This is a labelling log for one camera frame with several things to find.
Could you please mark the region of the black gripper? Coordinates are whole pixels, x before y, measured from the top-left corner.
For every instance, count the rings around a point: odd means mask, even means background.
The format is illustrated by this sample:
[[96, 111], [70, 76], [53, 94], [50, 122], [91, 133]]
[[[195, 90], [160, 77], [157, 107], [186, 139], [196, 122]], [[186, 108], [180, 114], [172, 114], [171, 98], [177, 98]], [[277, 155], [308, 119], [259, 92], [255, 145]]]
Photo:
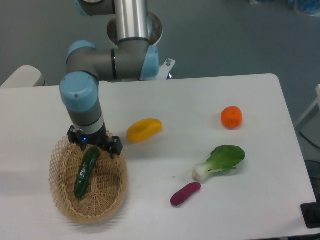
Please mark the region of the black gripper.
[[107, 151], [111, 159], [119, 156], [123, 150], [120, 137], [109, 137], [105, 124], [103, 124], [98, 131], [91, 134], [84, 133], [81, 129], [76, 130], [75, 127], [71, 125], [67, 132], [67, 137], [69, 142], [78, 145], [82, 152], [86, 150], [87, 145], [93, 145]]

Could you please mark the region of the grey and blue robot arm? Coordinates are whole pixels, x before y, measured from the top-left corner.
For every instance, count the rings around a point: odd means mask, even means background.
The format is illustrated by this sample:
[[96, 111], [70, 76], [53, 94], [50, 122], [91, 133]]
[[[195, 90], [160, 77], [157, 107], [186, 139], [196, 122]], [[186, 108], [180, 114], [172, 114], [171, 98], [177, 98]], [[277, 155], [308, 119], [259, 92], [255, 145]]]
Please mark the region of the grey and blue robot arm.
[[142, 80], [160, 71], [159, 52], [150, 44], [152, 21], [145, 0], [78, 0], [84, 16], [114, 15], [117, 48], [98, 50], [85, 40], [68, 49], [66, 75], [59, 85], [72, 126], [67, 136], [85, 150], [93, 145], [111, 156], [121, 154], [118, 136], [108, 136], [99, 100], [100, 81]]

